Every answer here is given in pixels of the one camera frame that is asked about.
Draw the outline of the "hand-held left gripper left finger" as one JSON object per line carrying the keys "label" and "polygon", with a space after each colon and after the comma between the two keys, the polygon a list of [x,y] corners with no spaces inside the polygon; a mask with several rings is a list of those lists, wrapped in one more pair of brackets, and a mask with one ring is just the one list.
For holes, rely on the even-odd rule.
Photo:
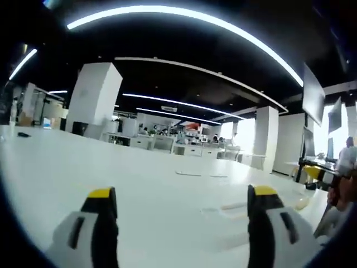
{"label": "hand-held left gripper left finger", "polygon": [[46,256],[56,267],[119,267],[115,188],[93,190],[54,230]]}

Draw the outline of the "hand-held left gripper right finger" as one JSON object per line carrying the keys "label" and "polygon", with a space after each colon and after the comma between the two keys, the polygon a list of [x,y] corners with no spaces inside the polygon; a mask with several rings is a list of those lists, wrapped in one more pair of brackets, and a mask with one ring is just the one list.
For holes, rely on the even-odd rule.
{"label": "hand-held left gripper right finger", "polygon": [[305,267],[321,250],[309,223],[269,186],[248,186],[248,267]]}

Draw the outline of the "person's right hand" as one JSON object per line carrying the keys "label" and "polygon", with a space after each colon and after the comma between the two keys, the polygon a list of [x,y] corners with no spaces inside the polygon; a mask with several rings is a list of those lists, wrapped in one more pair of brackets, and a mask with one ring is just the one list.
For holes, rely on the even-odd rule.
{"label": "person's right hand", "polygon": [[329,187],[327,203],[340,212],[356,201],[356,183],[352,176],[334,179],[334,184]]}

